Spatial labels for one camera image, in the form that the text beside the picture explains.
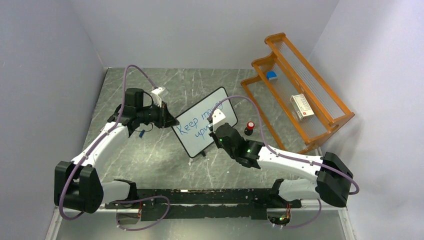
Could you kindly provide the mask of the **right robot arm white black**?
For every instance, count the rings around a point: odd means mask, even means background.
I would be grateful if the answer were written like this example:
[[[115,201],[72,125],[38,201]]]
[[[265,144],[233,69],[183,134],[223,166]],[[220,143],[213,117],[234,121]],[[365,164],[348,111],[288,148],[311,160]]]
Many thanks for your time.
[[[240,165],[279,170],[298,177],[276,181],[269,197],[275,207],[301,199],[320,199],[338,208],[347,205],[353,174],[336,154],[309,156],[273,148],[260,141],[244,139],[228,123],[219,127],[209,124],[208,128],[217,148]]]

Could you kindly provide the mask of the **blue marker cap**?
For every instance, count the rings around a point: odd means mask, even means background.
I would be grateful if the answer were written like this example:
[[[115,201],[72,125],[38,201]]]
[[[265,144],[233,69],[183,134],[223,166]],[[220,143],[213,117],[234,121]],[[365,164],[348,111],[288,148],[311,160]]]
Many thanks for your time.
[[[139,136],[140,138],[142,138],[144,134],[145,134],[145,130],[141,130],[141,131],[139,132],[139,135],[138,135],[138,136]]]

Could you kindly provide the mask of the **white board black frame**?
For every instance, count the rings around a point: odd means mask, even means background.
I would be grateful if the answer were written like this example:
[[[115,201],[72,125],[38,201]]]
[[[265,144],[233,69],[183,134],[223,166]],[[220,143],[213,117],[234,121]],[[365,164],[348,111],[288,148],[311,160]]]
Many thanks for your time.
[[[176,117],[179,125],[173,126],[172,130],[189,157],[195,157],[214,142],[209,136],[207,118],[215,106],[224,113],[226,122],[232,127],[238,123],[232,104],[228,100],[219,104],[226,97],[228,93],[221,86]]]

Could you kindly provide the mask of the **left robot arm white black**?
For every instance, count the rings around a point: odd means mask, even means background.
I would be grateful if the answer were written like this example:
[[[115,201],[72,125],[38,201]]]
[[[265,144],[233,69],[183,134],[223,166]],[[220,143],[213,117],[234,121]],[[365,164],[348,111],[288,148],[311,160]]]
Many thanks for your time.
[[[165,87],[147,93],[141,88],[128,88],[121,103],[109,117],[95,140],[71,161],[60,161],[54,169],[54,204],[61,210],[92,214],[102,204],[120,202],[126,208],[139,200],[136,183],[115,179],[101,182],[98,172],[114,151],[141,125],[158,129],[179,125],[163,97]]]

